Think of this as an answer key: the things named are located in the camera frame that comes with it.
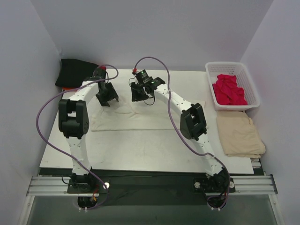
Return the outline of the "cream white t-shirt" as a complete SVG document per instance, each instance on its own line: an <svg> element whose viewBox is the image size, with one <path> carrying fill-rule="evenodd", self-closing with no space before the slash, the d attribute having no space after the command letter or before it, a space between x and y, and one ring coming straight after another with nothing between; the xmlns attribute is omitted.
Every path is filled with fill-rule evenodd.
<svg viewBox="0 0 300 225"><path fill-rule="evenodd" d="M113 100L109 103L110 107L95 109L90 115L90 131L173 130L168 113L171 113L175 125L179 126L181 111L190 108L192 102L172 91L168 110L167 85L159 85L154 94L154 105L147 105L144 101L131 102L130 92L123 92L118 102Z"/></svg>

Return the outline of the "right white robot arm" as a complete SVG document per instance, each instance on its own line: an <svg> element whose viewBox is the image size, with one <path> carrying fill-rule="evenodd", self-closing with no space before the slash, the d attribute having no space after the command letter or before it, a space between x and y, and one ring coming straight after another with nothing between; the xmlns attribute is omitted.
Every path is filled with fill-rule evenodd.
<svg viewBox="0 0 300 225"><path fill-rule="evenodd" d="M207 134L207 122L203 107L200 103L193 104L186 101L170 88L170 80L165 82L161 78L152 78L146 70L132 70L135 82L130 83L132 101L138 102L153 97L167 105L168 116L171 124L185 144L194 154L202 157L205 172L211 176L208 187L212 191L219 191L225 185L221 173L229 172L213 151Z"/></svg>

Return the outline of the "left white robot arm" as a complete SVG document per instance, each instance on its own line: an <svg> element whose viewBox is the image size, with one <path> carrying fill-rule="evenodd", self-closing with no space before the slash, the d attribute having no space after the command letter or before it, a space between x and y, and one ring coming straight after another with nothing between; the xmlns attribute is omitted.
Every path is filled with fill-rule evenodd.
<svg viewBox="0 0 300 225"><path fill-rule="evenodd" d="M70 185L78 185L84 193L91 192L97 185L97 179L91 174L91 165L87 155L86 134L90 122L87 104L96 97L102 107L109 102L119 100L111 82L107 82L106 66L97 67L92 77L86 78L82 86L68 99L59 101L59 130L70 147L73 170Z"/></svg>

